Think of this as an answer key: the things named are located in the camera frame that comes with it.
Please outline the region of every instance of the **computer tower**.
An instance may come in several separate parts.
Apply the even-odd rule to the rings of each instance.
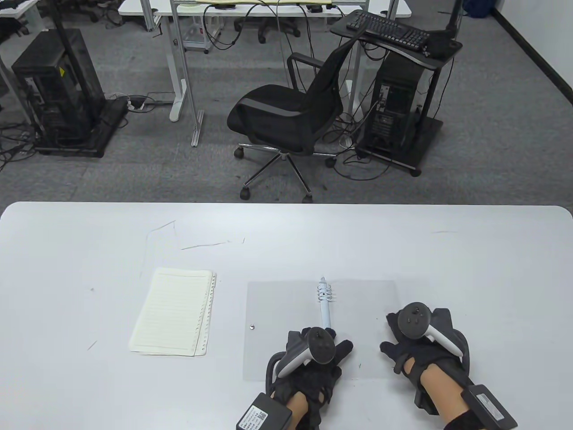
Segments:
[[[364,125],[365,146],[392,153],[407,150],[425,99],[418,90],[424,72],[411,60],[388,54],[376,74]]]
[[[32,107],[48,148],[86,148],[105,106],[105,95],[78,29],[67,29],[87,81],[89,99],[78,83],[56,30],[41,32],[12,70]]]

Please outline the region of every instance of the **wall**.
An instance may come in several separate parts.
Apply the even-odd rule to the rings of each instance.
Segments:
[[[500,0],[497,9],[573,87],[573,0]]]

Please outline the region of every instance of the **black wall base trim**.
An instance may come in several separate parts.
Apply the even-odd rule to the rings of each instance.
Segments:
[[[557,87],[559,91],[565,96],[571,104],[573,104],[573,88],[561,77],[559,74],[550,66],[545,59],[539,55],[527,40],[509,23],[507,19],[497,10],[492,9],[492,16],[496,21],[505,29],[506,32],[517,42],[517,44],[525,51],[527,55],[533,60],[533,62],[541,69],[543,73],[553,82],[553,85]]]

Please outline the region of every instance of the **gray carpet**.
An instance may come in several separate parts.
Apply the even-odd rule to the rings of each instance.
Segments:
[[[409,0],[413,17],[423,28],[443,28],[451,1]],[[133,23],[106,29],[105,22],[76,22],[83,31],[106,93],[146,94],[170,90],[161,39]],[[234,36],[228,23],[224,40]],[[308,53],[308,40],[291,38],[295,50]],[[422,166],[412,178],[390,169],[371,182],[344,179],[321,160],[297,164],[319,203],[375,204],[524,204],[560,205],[573,210],[573,110],[571,104],[537,69],[493,18],[464,18],[457,56],[437,118],[445,125]],[[317,57],[326,58],[338,39],[313,32]],[[18,55],[24,40],[2,45],[6,62]],[[188,54],[197,105],[205,109],[201,141],[190,147],[188,116],[168,121],[168,108],[145,115],[129,114],[103,159],[36,155],[6,166],[0,173],[0,212],[15,201],[158,201],[240,202],[242,182],[267,159],[246,153],[233,158],[237,142],[226,115],[248,90],[267,83],[285,83],[278,44],[272,32],[266,45],[248,30],[225,52]],[[375,74],[368,64],[365,91]],[[310,69],[301,70],[309,82]],[[438,97],[448,76],[442,74]],[[10,120],[10,101],[0,122]],[[329,149],[336,151],[337,144]],[[375,175],[384,165],[340,166],[356,178]],[[251,187],[252,202],[300,202],[304,193],[286,163],[279,163]]]

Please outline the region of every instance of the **black keyboard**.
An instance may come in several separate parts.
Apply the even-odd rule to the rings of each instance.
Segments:
[[[358,30],[367,24],[366,34],[384,42],[414,51],[421,51],[430,37],[429,33],[409,25],[399,24],[391,19],[375,15],[364,10],[354,12],[346,28]]]

